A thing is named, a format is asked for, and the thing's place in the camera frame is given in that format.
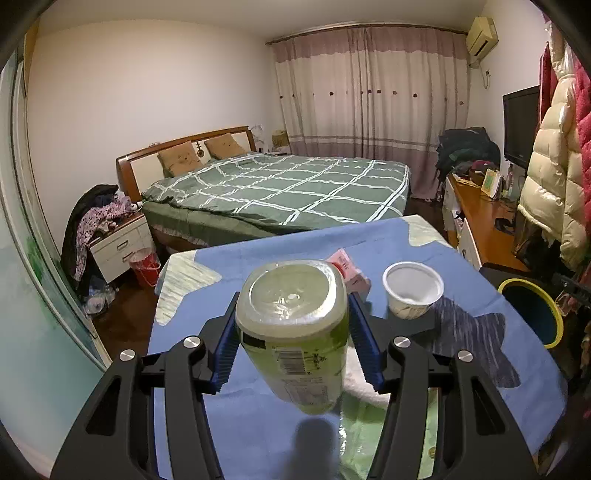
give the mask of plastic bottle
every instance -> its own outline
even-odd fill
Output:
[[[336,404],[349,315],[345,284],[334,265],[297,260],[258,268],[238,298],[236,325],[242,346],[277,397],[309,414]]]

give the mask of air conditioner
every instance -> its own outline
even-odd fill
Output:
[[[470,55],[481,61],[498,43],[499,37],[496,34],[492,18],[476,17],[466,37],[466,45]]]

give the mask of barcode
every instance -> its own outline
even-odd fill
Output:
[[[279,368],[285,375],[306,375],[304,355],[301,348],[276,348],[273,353]]]

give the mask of blue tablecloth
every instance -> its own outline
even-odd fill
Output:
[[[262,264],[298,258],[327,258],[346,248],[355,264],[371,279],[368,301],[372,313],[385,316],[387,301],[381,275],[398,261],[419,261],[437,270],[444,295],[472,316],[502,313],[506,318],[502,350],[521,385],[501,389],[509,409],[535,452],[560,417],[564,379],[534,332],[509,303],[455,250],[432,242],[412,247],[403,219],[361,223],[276,236],[196,252],[195,261],[222,279],[183,298],[172,320],[154,324],[149,353],[170,349],[204,322],[222,315],[234,292]],[[171,478],[162,392],[157,392],[155,434],[160,475]],[[213,441],[226,480],[326,479],[338,467],[338,412],[310,417],[279,400],[257,373],[242,348],[229,382],[215,396],[206,396]]]

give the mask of ceiling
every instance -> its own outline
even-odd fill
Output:
[[[57,0],[40,35],[110,20],[179,20],[265,40],[344,22],[400,22],[467,31],[486,0]]]

